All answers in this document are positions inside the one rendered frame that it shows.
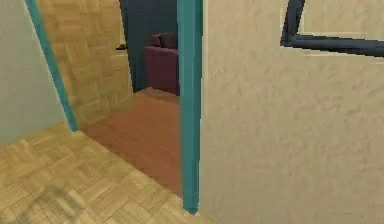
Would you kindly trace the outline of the teal door frame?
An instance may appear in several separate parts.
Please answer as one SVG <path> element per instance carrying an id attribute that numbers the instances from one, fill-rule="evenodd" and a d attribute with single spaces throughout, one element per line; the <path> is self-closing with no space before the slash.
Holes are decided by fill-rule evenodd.
<path id="1" fill-rule="evenodd" d="M 36 0 L 24 0 L 36 30 L 65 119 L 72 131 L 78 125 L 48 40 Z M 194 215 L 199 209 L 199 163 L 203 0 L 177 0 L 179 35 L 180 115 L 183 208 Z"/>

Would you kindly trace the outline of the dark purple sofa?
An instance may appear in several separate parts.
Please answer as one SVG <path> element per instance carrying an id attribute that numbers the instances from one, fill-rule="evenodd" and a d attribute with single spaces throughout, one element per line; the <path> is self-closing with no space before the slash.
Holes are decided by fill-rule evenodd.
<path id="1" fill-rule="evenodd" d="M 175 32 L 154 34 L 149 38 L 149 45 L 143 52 L 147 84 L 154 89 L 178 96 L 178 35 Z"/>

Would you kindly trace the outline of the light wooden room door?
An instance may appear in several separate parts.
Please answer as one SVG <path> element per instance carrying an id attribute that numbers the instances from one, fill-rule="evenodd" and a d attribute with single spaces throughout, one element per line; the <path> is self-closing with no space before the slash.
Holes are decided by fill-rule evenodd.
<path id="1" fill-rule="evenodd" d="M 120 0 L 36 0 L 80 128 L 126 109 L 133 87 Z"/>

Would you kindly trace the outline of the black framed wall picture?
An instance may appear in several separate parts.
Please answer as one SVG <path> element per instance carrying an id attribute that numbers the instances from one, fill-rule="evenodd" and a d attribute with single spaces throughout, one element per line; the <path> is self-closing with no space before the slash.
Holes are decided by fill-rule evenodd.
<path id="1" fill-rule="evenodd" d="M 300 34 L 304 5 L 305 0 L 288 0 L 280 39 L 282 47 L 384 58 L 384 41 Z"/>

